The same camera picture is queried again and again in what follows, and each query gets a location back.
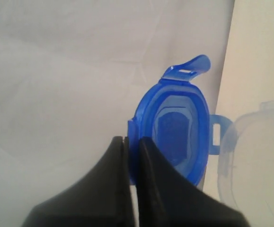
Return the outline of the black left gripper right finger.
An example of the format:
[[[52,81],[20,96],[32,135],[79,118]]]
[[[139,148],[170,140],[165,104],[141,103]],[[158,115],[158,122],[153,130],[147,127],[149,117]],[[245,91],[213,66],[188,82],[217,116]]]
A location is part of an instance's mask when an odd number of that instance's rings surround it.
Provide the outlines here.
[[[150,138],[139,142],[136,189],[141,227],[248,227],[244,215],[187,181]]]

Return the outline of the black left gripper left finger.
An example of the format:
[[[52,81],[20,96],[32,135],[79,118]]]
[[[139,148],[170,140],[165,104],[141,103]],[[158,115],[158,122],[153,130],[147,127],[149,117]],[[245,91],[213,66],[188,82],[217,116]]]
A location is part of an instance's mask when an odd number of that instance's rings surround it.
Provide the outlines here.
[[[132,227],[128,138],[116,136],[98,163],[70,188],[36,205],[26,227]]]

